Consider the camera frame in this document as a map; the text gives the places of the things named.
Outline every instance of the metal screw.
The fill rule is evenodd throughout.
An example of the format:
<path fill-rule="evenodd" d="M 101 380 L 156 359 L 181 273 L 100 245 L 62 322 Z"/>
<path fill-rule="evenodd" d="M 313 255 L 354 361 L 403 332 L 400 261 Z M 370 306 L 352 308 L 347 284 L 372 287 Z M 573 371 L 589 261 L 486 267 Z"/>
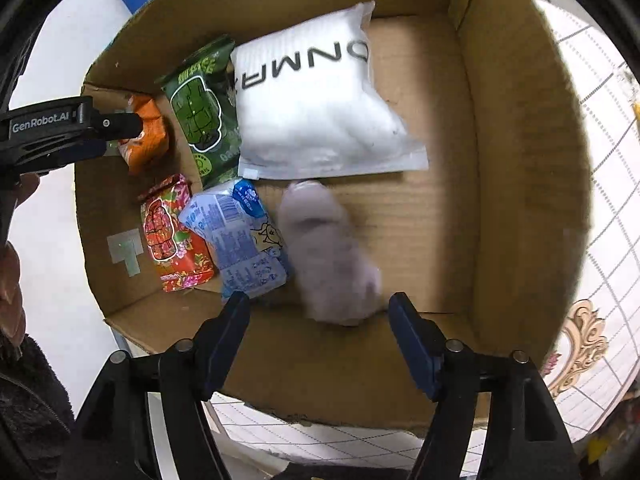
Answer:
<path fill-rule="evenodd" d="M 124 359 L 127 358 L 127 353 L 124 350 L 116 350 L 111 357 L 109 357 L 109 361 L 111 361 L 115 365 L 119 365 Z"/>
<path fill-rule="evenodd" d="M 529 356 L 525 354 L 522 350 L 516 350 L 513 353 L 513 359 L 514 361 L 516 361 L 517 363 L 520 363 L 521 365 L 529 362 Z"/>
<path fill-rule="evenodd" d="M 462 344 L 462 341 L 458 341 L 457 339 L 448 339 L 444 344 L 447 347 L 447 350 L 450 352 L 462 352 L 465 346 Z"/>
<path fill-rule="evenodd" d="M 193 341 L 191 339 L 180 339 L 180 341 L 175 344 L 175 349 L 178 352 L 188 352 L 192 348 Z"/>

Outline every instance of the cardboard box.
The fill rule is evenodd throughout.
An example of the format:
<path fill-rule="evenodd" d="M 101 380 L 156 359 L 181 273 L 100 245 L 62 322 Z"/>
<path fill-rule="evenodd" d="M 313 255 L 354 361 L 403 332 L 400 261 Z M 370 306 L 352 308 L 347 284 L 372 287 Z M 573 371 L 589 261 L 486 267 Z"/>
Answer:
<path fill-rule="evenodd" d="M 103 111 L 223 32 L 238 43 L 368 0 L 153 0 L 86 76 Z M 542 364 L 584 254 L 590 177 L 570 80 L 530 0 L 375 0 L 376 88 L 427 145 L 427 172 L 325 181 L 383 271 L 423 316 L 476 351 L 522 349 Z M 177 126 L 164 98 L 162 110 Z M 90 286 L 107 323 L 148 351 L 190 337 L 220 310 L 205 288 L 167 294 L 148 254 L 130 278 L 107 236 L 140 227 L 136 196 L 180 170 L 200 189 L 184 137 L 140 178 L 117 157 L 76 165 Z M 260 181 L 273 213 L 284 182 Z M 379 315 L 359 328 L 303 317 L 294 291 L 259 301 L 224 392 L 287 420 L 417 430 L 434 406 Z M 486 400 L 478 420 L 486 417 Z"/>

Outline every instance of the white wall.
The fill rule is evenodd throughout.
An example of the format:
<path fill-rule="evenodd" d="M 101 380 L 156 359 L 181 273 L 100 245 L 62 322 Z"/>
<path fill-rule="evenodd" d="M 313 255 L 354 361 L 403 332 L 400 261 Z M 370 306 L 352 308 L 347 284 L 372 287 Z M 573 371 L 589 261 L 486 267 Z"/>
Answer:
<path fill-rule="evenodd" d="M 10 107 L 78 95 L 87 69 L 129 16 L 121 0 L 62 1 L 44 24 Z M 72 167 L 43 177 L 16 210 L 9 240 L 20 256 L 27 332 L 77 414 L 116 345 L 84 273 Z"/>

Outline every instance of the red floral package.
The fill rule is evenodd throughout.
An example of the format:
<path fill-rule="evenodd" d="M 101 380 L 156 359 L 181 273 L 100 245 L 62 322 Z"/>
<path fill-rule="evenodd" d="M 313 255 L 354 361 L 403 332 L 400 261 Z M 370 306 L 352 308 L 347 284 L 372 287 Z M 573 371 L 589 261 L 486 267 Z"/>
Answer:
<path fill-rule="evenodd" d="M 187 179 L 175 174 L 138 197 L 146 244 L 165 292 L 190 288 L 216 274 L 207 244 L 178 221 L 191 199 Z"/>

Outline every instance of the orange snack bag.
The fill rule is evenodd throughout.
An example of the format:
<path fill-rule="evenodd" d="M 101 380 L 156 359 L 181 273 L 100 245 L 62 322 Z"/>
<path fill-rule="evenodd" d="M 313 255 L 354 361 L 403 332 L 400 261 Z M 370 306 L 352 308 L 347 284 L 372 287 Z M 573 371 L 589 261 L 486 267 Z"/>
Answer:
<path fill-rule="evenodd" d="M 167 152 L 169 137 L 164 129 L 162 114 L 151 97 L 132 96 L 129 110 L 142 119 L 142 133 L 135 139 L 119 140 L 118 150 L 129 165 L 129 173 L 136 175 Z"/>

